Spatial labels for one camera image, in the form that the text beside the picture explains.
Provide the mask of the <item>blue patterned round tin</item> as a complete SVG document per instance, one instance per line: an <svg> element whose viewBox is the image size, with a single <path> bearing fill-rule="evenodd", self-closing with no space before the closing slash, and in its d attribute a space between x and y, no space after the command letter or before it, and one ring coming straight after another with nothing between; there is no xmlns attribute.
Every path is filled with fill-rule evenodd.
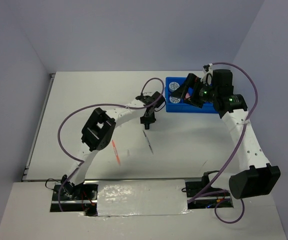
<svg viewBox="0 0 288 240"><path fill-rule="evenodd" d="M172 81L168 84L168 90L171 93L177 90L179 87L180 87L180 84L176 81Z"/></svg>

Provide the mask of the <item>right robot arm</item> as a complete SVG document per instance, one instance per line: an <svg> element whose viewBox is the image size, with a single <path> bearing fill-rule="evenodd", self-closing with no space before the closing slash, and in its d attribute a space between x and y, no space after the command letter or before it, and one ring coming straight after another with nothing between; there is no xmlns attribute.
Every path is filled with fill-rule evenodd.
<svg viewBox="0 0 288 240"><path fill-rule="evenodd" d="M251 125L245 99L234 93L230 70L209 70L202 78L189 73L171 96L197 108L210 103L225 123L235 144L232 154L237 156L240 169L228 180L234 198L264 196L272 191L281 171L278 166L272 166L263 153Z"/></svg>

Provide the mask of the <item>purple clear highlighter pen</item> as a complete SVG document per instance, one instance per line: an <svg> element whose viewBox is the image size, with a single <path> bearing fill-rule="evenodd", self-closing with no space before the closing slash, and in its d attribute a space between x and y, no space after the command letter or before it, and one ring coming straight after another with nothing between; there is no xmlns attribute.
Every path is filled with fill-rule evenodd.
<svg viewBox="0 0 288 240"><path fill-rule="evenodd" d="M149 149L150 149L152 155L154 155L153 148L152 148L152 146L151 146L150 140L149 140L149 138L148 138L146 132L145 132L144 130L143 130L142 132L143 132L143 135L144 135L144 137L145 137L145 139L146 139L146 141L147 141L148 147L149 147Z"/></svg>

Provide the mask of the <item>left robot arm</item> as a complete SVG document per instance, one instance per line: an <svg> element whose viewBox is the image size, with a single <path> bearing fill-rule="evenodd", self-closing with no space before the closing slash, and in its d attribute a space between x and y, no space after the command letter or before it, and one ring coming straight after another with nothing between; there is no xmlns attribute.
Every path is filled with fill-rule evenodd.
<svg viewBox="0 0 288 240"><path fill-rule="evenodd" d="M156 121L156 109L165 102L163 95L156 91L151 96L140 94L126 105L112 104L113 109L109 110L103 110L103 104L96 104L96 108L81 129L81 147L77 157L68 153L62 145L60 139L64 126L62 123L57 132L59 146L76 163L62 177L59 191L64 192L72 200L79 198L92 161L101 150L110 144L114 130L133 119L139 119L144 128L148 130L150 124Z"/></svg>

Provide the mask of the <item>blue round tape dispenser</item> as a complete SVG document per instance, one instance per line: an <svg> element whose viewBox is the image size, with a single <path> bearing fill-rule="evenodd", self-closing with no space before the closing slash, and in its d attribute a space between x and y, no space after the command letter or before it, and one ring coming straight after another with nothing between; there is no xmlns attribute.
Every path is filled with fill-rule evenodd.
<svg viewBox="0 0 288 240"><path fill-rule="evenodd" d="M169 102L171 104L179 104L181 102L181 99L180 98L177 98L177 97L173 97L173 96L170 96L169 97Z"/></svg>

